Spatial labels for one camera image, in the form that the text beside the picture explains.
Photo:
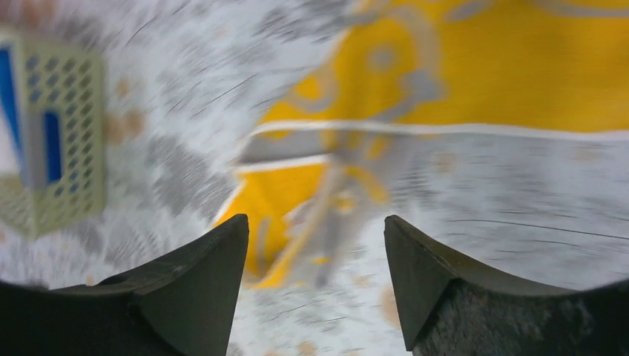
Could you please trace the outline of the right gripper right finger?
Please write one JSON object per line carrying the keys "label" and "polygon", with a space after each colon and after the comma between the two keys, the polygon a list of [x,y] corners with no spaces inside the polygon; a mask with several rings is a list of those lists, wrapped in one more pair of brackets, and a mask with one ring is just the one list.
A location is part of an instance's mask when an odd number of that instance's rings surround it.
{"label": "right gripper right finger", "polygon": [[584,291],[527,280],[386,218],[386,255],[413,355],[626,355],[628,282]]}

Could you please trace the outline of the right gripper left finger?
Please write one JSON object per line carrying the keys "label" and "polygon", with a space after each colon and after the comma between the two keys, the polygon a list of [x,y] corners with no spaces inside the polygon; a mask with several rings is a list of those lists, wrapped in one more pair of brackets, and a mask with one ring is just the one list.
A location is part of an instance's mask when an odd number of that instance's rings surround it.
{"label": "right gripper left finger", "polygon": [[95,286],[1,284],[3,355],[224,355],[248,247],[237,214]]}

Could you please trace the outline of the yellow towel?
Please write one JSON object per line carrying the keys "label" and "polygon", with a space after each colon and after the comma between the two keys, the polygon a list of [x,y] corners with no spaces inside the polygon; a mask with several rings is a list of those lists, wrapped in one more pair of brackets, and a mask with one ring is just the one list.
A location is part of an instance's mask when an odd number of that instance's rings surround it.
{"label": "yellow towel", "polygon": [[245,280],[327,282],[393,209],[520,271],[628,267],[628,3],[367,1],[274,103],[216,215]]}

